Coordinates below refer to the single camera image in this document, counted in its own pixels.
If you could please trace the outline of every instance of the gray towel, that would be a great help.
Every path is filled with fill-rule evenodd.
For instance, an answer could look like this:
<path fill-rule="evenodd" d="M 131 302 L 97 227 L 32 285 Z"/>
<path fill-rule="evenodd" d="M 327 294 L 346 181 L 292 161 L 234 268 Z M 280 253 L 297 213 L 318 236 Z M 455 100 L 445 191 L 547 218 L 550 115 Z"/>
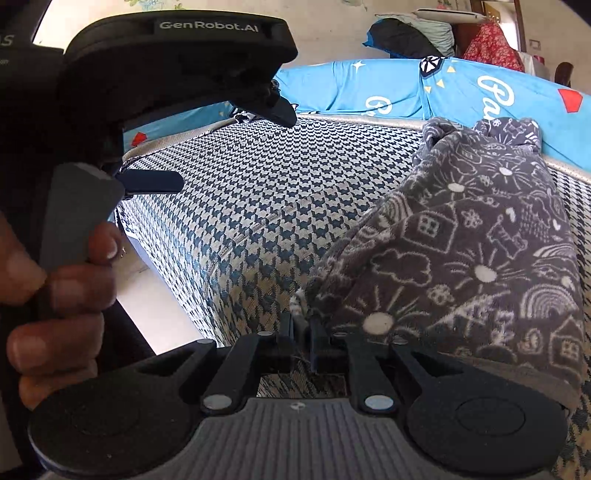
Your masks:
<path fill-rule="evenodd" d="M 292 313 L 372 342 L 402 336 L 573 408 L 583 300 L 540 150 L 530 119 L 429 120 L 415 170 L 334 244 Z"/>

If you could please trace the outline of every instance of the finger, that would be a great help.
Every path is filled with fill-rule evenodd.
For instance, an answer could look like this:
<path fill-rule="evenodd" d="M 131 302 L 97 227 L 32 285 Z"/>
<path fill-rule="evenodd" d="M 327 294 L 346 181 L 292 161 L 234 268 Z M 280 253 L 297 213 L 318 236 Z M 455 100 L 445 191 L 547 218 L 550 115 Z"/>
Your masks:
<path fill-rule="evenodd" d="M 101 312 L 116 299 L 111 267 L 90 264 L 61 267 L 49 275 L 47 285 L 51 308 L 59 316 Z"/>
<path fill-rule="evenodd" d="M 99 354 L 104 328 L 100 313 L 27 323 L 8 336 L 8 359 L 27 376 L 79 369 Z"/>
<path fill-rule="evenodd" d="M 108 265 L 121 252 L 123 236 L 114 223 L 103 222 L 88 241 L 88 256 L 95 265 Z"/>
<path fill-rule="evenodd" d="M 46 277 L 0 212 L 0 303 L 24 304 L 43 286 Z"/>
<path fill-rule="evenodd" d="M 46 377 L 21 377 L 18 391 L 25 406 L 33 410 L 53 392 L 95 378 L 96 375 L 96 362 L 92 360 L 84 368 L 72 372 Z"/>

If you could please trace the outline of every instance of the white star print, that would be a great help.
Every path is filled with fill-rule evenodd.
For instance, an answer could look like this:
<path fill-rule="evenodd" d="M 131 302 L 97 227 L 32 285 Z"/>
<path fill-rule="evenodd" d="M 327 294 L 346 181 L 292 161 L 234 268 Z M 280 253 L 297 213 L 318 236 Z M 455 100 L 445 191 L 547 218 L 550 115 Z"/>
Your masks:
<path fill-rule="evenodd" d="M 353 63 L 351 66 L 355 67 L 355 73 L 357 73 L 359 71 L 359 67 L 365 67 L 365 63 L 362 63 L 361 60 L 359 60 L 357 63 Z"/>

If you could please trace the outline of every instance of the red shape on fabric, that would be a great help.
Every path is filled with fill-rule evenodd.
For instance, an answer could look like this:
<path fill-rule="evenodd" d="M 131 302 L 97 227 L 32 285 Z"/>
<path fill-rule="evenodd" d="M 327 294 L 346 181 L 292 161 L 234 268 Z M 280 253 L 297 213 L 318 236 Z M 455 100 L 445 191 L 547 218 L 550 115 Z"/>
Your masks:
<path fill-rule="evenodd" d="M 142 132 L 137 132 L 133 141 L 131 142 L 132 147 L 137 147 L 140 143 L 145 142 L 148 139 L 148 135 Z"/>
<path fill-rule="evenodd" d="M 567 90 L 566 88 L 559 88 L 558 93 L 562 97 L 567 113 L 577 113 L 581 110 L 583 104 L 583 95 L 576 90 Z"/>

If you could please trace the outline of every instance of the white wall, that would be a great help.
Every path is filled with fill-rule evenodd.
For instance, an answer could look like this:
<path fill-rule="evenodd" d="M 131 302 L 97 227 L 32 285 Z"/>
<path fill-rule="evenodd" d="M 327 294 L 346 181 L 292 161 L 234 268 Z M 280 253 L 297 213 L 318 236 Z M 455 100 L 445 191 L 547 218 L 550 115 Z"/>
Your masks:
<path fill-rule="evenodd" d="M 527 52 L 541 55 L 552 79 L 562 61 L 574 65 L 572 87 L 591 95 L 591 27 L 560 0 L 521 0 Z M 532 50 L 529 39 L 542 49 Z"/>
<path fill-rule="evenodd" d="M 77 32 L 101 18 L 141 11 L 142 7 L 173 9 L 179 3 L 188 9 L 249 12 L 285 19 L 300 51 L 293 62 L 296 65 L 386 58 L 384 52 L 362 45 L 374 15 L 437 6 L 437 0 L 362 0 L 358 7 L 343 0 L 53 0 L 36 42 L 65 48 Z"/>

